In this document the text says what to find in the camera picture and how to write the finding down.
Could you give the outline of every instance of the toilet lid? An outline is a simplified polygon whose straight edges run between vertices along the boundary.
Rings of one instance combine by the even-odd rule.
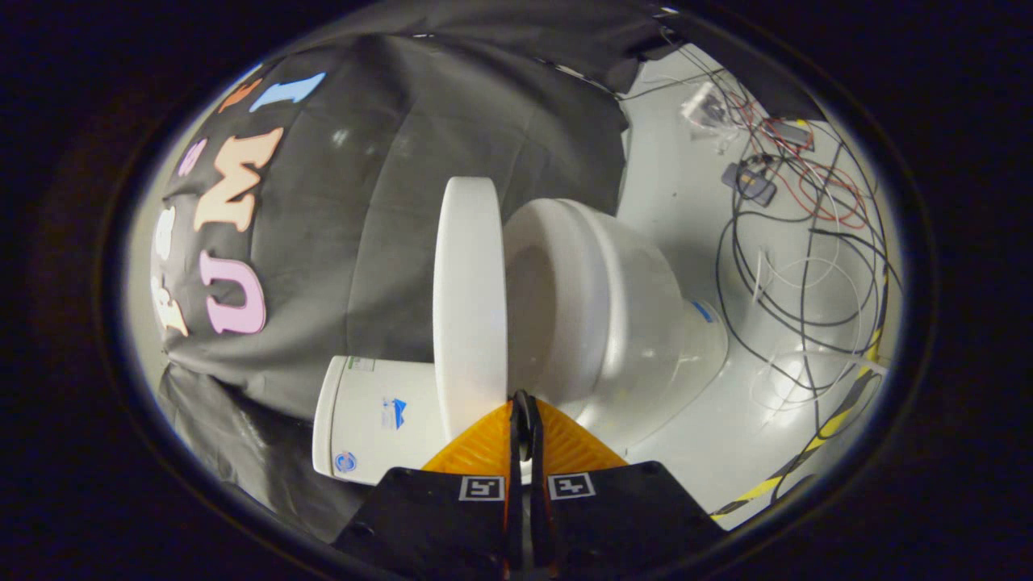
[[[445,186],[434,255],[434,375],[450,440],[506,402],[502,218],[490,178]]]
[[[509,311],[508,391],[525,389],[571,418],[592,395],[606,347],[606,266],[588,221],[535,200],[502,232]]]

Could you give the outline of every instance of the toilet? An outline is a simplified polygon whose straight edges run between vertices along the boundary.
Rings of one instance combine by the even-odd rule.
[[[420,468],[521,389],[627,456],[699,395],[728,349],[717,312],[682,297],[648,239],[570,200],[532,201],[503,225],[488,178],[445,188],[432,318],[434,363],[333,358],[316,471],[376,484],[393,466]]]
[[[684,299],[660,250],[616,218],[535,200],[502,237],[509,393],[527,390],[626,455],[719,372],[717,312]]]

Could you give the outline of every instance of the hazard tape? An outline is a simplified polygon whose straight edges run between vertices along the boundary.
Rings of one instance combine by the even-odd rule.
[[[885,269],[883,269],[882,296],[886,297],[888,290],[889,278]],[[872,334],[872,346],[868,349],[868,353],[865,354],[865,358],[869,361],[874,362],[878,357],[879,341],[882,339],[882,327],[885,325],[885,322],[886,309],[885,303],[883,303],[881,312],[879,313],[879,324],[876,327],[875,332]],[[862,367],[860,371],[857,373],[857,378],[853,381],[853,386],[850,387],[850,391],[846,394],[846,398],[843,399],[843,402],[836,408],[836,411],[833,412],[832,417],[825,420],[825,423],[821,425],[821,429],[814,434],[811,441],[808,442],[807,448],[786,462],[781,468],[776,470],[775,473],[768,477],[757,486],[753,487],[749,492],[711,513],[711,518],[714,520],[720,520],[728,514],[738,511],[746,504],[749,504],[754,498],[762,496],[766,492],[771,492],[772,489],[784,481],[787,476],[803,465],[803,463],[806,462],[808,458],[813,456],[825,441],[836,435],[840,427],[843,425],[843,422],[850,416],[850,412],[853,411],[857,401],[860,400],[860,395],[865,392],[865,388],[868,387],[872,379],[878,376],[879,375],[870,368]]]

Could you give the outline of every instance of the black cloth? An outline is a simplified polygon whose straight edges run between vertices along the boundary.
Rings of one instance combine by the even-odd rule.
[[[170,254],[152,254],[152,275],[190,334],[165,332],[171,363],[155,397],[216,478],[326,542],[368,489],[311,466],[322,376],[335,355],[433,361],[434,247],[447,180],[492,178],[503,219],[535,197],[617,210],[627,122],[607,91],[550,63],[626,89],[637,70],[632,48],[655,25],[629,23],[618,4],[471,11],[481,4],[378,5],[268,57],[244,81],[261,84],[202,122],[190,140],[208,140],[194,169],[164,192],[177,218]],[[319,72],[325,78],[301,102],[249,113],[272,84]],[[249,190],[251,225],[194,232],[197,200],[222,179],[214,159],[226,139],[277,127],[284,134]],[[202,283],[202,250],[254,270],[267,309],[260,332],[214,331],[206,298],[240,305],[244,296],[231,281]]]

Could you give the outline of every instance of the colorful letters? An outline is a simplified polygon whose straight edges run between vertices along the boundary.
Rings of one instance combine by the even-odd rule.
[[[162,329],[170,327],[182,333],[184,337],[188,337],[190,331],[183,320],[183,311],[180,310],[179,303],[173,300],[168,290],[161,287],[161,282],[156,277],[151,277],[151,297],[153,297],[154,305],[158,309],[158,318],[161,320]]]
[[[222,113],[222,110],[226,109],[227,106],[231,104],[237,104],[242,100],[244,100],[244,97],[250,95],[251,91],[254,91],[255,87],[257,87],[260,83],[261,79],[255,80],[250,85],[245,85],[241,83],[241,86],[238,87],[237,90],[233,91],[231,95],[226,97],[226,100],[222,101],[222,106],[219,108],[219,111],[217,111],[216,114]]]
[[[254,113],[258,108],[277,101],[300,102],[309,96],[325,77],[325,72],[320,72],[293,83],[274,84],[265,89],[248,111]],[[242,83],[222,101],[216,115],[227,106],[244,100],[261,82],[262,80],[258,79],[248,85]],[[231,136],[222,144],[222,148],[215,156],[215,169],[222,174],[222,179],[197,200],[193,216],[194,232],[200,232],[201,226],[208,222],[231,223],[238,232],[245,232],[251,226],[255,196],[248,190],[258,185],[261,178],[255,170],[260,170],[269,163],[280,139],[283,137],[283,127],[278,127],[265,134],[252,137]],[[204,139],[190,146],[177,171],[179,177],[185,177],[193,170],[207,144],[208,139]],[[165,209],[158,217],[154,247],[162,261],[168,259],[171,250],[175,221],[176,208]],[[197,262],[201,281],[206,285],[211,285],[213,280],[231,280],[240,284],[244,290],[244,305],[239,307],[221,304],[212,296],[207,298],[205,305],[208,308],[208,318],[212,322],[216,333],[261,331],[265,326],[265,300],[258,276],[251,267],[240,261],[213,258],[207,250],[201,250]],[[168,290],[161,287],[158,278],[151,278],[151,294],[162,327],[176,329],[183,336],[188,336],[189,330],[179,304],[173,300]]]
[[[265,92],[258,97],[255,102],[251,103],[251,109],[248,111],[254,113],[259,106],[263,104],[269,104],[276,101],[285,101],[290,99],[293,102],[299,102],[305,97],[309,96],[311,93],[326,77],[325,72],[320,72],[315,77],[310,77],[303,81],[295,81],[293,83],[287,83],[286,85],[280,85],[279,83],[274,84]]]
[[[215,156],[215,169],[223,178],[197,201],[197,209],[194,210],[195,232],[199,232],[205,222],[230,222],[237,225],[237,232],[248,230],[255,209],[255,196],[246,193],[240,202],[231,202],[233,197],[258,185],[258,174],[244,164],[264,166],[273,157],[281,136],[283,127],[273,129],[264,135],[226,140]]]
[[[200,279],[205,284],[212,280],[232,280],[244,288],[244,306],[231,307],[220,305],[212,297],[208,297],[208,318],[216,333],[236,331],[238,333],[257,333],[265,326],[265,301],[261,294],[261,284],[251,267],[240,261],[213,258],[205,250],[198,257]]]

